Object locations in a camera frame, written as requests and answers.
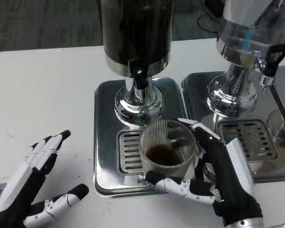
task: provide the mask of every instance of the spill stain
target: spill stain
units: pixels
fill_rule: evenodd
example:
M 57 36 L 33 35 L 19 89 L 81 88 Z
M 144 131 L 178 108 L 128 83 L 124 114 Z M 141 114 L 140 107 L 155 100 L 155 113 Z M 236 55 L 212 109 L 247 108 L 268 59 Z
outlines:
M 14 135 L 6 134 L 6 136 L 9 137 L 9 138 L 15 139 L 15 136 L 14 136 Z

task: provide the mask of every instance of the clear plastic cup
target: clear plastic cup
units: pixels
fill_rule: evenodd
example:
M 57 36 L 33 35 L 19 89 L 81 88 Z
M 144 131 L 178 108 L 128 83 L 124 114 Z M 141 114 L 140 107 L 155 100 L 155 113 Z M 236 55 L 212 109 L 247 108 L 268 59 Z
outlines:
M 167 149 L 158 150 L 157 159 L 152 159 L 154 156 L 151 156 L 151 153 L 156 153 L 154 149 L 159 148 L 158 145 Z M 157 171 L 166 176 L 183 178 L 191 161 L 197 157 L 196 139 L 192 131 L 173 120 L 161 120 L 148 125 L 141 134 L 139 146 L 145 175 L 148 171 Z M 181 163 L 165 165 L 174 162 L 169 160 L 175 158 L 170 156 L 170 150 L 181 158 Z

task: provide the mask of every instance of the ribbed plastic cup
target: ribbed plastic cup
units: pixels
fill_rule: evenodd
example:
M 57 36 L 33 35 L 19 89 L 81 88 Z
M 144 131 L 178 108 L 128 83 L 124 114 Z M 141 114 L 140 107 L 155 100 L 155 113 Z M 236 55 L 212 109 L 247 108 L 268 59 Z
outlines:
M 174 149 L 183 162 L 173 166 L 157 164 L 148 158 L 148 152 L 156 145 L 167 145 Z M 157 171 L 167 176 L 184 177 L 190 163 L 197 157 L 196 139 L 192 131 L 185 125 L 173 120 L 161 120 L 148 125 L 140 137 L 140 154 L 142 168 L 146 175 L 148 171 Z M 167 159 L 161 152 L 163 160 Z

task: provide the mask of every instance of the black liquid container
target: black liquid container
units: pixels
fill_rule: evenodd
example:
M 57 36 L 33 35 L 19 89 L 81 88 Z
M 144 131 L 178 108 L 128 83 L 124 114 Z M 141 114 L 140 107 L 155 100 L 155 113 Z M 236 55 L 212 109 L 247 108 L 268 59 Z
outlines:
M 151 65 L 165 58 L 171 46 L 174 0 L 100 0 L 104 50 L 128 66 L 140 59 Z

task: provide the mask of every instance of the black tap handle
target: black tap handle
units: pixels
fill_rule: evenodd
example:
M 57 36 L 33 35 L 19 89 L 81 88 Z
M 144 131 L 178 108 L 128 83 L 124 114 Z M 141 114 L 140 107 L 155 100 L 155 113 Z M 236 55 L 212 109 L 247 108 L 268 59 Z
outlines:
M 135 80 L 135 87 L 145 89 L 149 84 L 147 80 L 149 65 L 136 58 L 129 60 L 129 69 L 131 77 Z
M 263 75 L 267 77 L 274 77 L 279 64 L 285 58 L 285 44 L 276 44 L 268 48 L 265 57 L 265 67 L 261 69 Z

